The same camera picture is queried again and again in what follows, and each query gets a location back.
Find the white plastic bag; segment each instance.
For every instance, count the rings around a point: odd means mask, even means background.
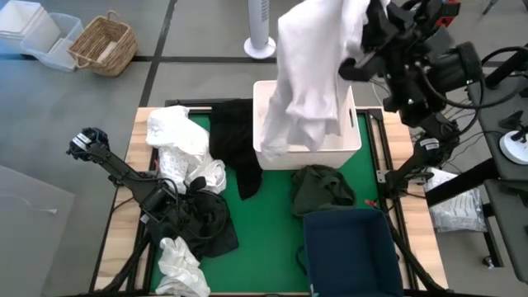
[[[187,119],[189,108],[170,106],[152,111],[148,117],[147,144],[171,146],[186,153],[199,166],[209,153],[209,133]]]
[[[453,173],[432,167],[427,171],[433,173],[434,177],[424,185],[425,191],[456,177]],[[433,225],[439,233],[459,230],[485,232],[487,229],[482,211],[482,200],[477,188],[434,205],[429,212]]]
[[[209,153],[204,158],[204,162],[196,168],[194,171],[187,171],[187,177],[185,183],[190,185],[197,177],[205,177],[204,190],[212,191],[215,194],[219,194],[225,190],[227,181],[225,179],[225,165],[222,160],[214,160]]]
[[[152,111],[148,117],[147,144],[159,149],[162,177],[172,179],[178,193],[185,194],[186,184],[205,177],[205,189],[219,194],[226,185],[224,162],[210,156],[209,133],[187,119],[188,114],[189,108],[184,106]]]
[[[198,268],[200,263],[192,255],[185,241],[164,238],[159,243],[163,250],[159,259],[159,270],[165,275],[160,281],[156,294],[174,296],[207,297],[211,289],[205,281],[204,273]]]

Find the white cloth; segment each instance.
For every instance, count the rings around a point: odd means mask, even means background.
[[[284,153],[289,144],[314,151],[326,134],[341,134],[338,111],[350,83],[337,70],[345,58],[364,55],[361,37],[369,3],[306,0],[279,18],[279,72],[264,123],[263,153]]]
[[[189,109],[171,106],[152,111],[147,123],[147,144],[159,149],[162,177],[176,183],[178,193],[186,193],[197,177],[204,177],[206,190],[225,190],[225,165],[209,154],[209,133],[187,118]]]
[[[198,268],[200,263],[192,255],[185,241],[164,238],[159,243],[163,250],[159,259],[159,270],[165,275],[156,288],[156,294],[174,296],[207,297],[211,289],[205,281],[204,273]]]

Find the white plastic bin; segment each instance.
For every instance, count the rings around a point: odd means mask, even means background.
[[[0,10],[0,44],[14,54],[29,54],[20,43],[48,12],[37,2],[10,1]]]
[[[310,152],[305,146],[291,145],[286,153],[267,158],[261,151],[262,130],[275,88],[276,81],[260,81],[253,85],[253,148],[262,169],[297,170],[314,164],[339,168],[361,148],[356,106],[349,88],[340,111],[341,136],[327,135],[321,149],[316,152]]]
[[[0,10],[0,34],[22,37],[44,8],[37,2],[10,1]]]
[[[24,38],[21,47],[48,67],[73,71],[75,60],[68,54],[68,48],[81,33],[81,20],[75,16],[52,12]]]

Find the black cloth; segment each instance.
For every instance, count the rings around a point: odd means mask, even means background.
[[[257,194],[262,169],[253,149],[252,100],[235,99],[213,107],[209,151],[214,159],[234,169],[242,200]]]
[[[205,178],[197,177],[186,194],[177,196],[177,201],[167,210],[162,222],[150,219],[147,229],[153,240],[181,237],[189,250],[198,259],[217,257],[238,248],[228,204],[220,195],[203,190]]]

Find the wooden table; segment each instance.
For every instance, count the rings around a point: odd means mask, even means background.
[[[145,138],[147,136],[147,119],[150,112],[155,109],[157,107],[139,108],[135,117],[125,161],[136,171],[148,171],[149,169],[152,147],[145,143]],[[393,165],[394,168],[399,168],[413,154],[409,131],[407,126],[400,122],[397,114],[383,112],[383,117]],[[386,167],[386,164],[381,151],[381,140],[377,129],[375,129],[374,135],[377,143],[379,164],[383,168]],[[416,195],[424,195],[420,186],[410,186],[408,191]],[[120,188],[117,191],[115,204],[117,205],[130,197],[131,193],[128,189]],[[405,196],[401,198],[401,203],[412,252],[431,277],[439,285],[447,288],[446,275],[426,201],[421,198]],[[101,289],[107,285],[132,253],[138,220],[139,207],[134,200],[121,206],[112,215],[95,289]],[[139,264],[136,280],[136,287],[138,288],[143,282],[145,262],[146,253],[142,256]],[[407,273],[404,271],[405,264],[403,261],[400,261],[400,269],[402,269],[404,286],[408,288]]]

